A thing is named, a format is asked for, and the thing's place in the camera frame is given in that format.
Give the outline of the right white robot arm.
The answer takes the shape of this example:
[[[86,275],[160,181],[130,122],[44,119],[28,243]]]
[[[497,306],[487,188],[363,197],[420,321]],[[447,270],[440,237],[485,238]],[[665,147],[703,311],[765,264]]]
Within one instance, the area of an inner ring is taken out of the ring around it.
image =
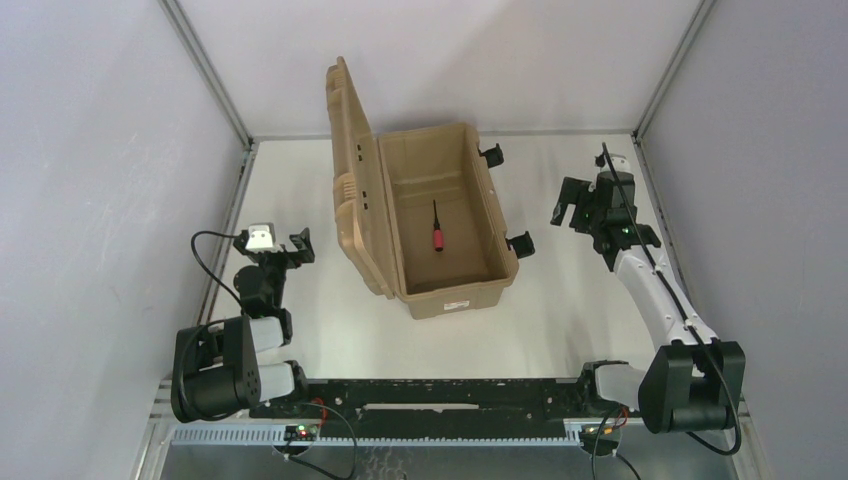
[[[594,395],[637,411],[653,433],[735,426],[746,358],[738,342],[706,325],[676,282],[666,250],[636,220],[635,181],[601,171],[593,181],[566,177],[552,224],[591,237],[594,250],[626,288],[655,347],[645,370],[625,361],[588,364]]]

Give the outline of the red black screwdriver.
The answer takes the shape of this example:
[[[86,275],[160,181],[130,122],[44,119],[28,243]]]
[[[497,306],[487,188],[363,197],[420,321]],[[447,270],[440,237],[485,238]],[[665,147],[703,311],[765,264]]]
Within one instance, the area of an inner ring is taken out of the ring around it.
[[[438,207],[437,202],[432,202],[433,206],[433,248],[436,252],[442,252],[444,250],[444,235],[441,229],[441,224],[438,216]]]

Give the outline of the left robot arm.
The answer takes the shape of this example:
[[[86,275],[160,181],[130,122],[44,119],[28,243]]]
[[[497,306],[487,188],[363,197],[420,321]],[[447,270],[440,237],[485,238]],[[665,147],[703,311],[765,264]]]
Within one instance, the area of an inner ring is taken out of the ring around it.
[[[228,238],[249,261],[222,286],[239,313],[177,333],[170,404],[182,423],[220,421],[272,400],[300,402],[308,393],[297,361],[262,364],[259,355],[293,338],[284,288],[289,271],[315,260],[310,230],[290,235],[292,250],[277,243],[270,223],[253,224]]]

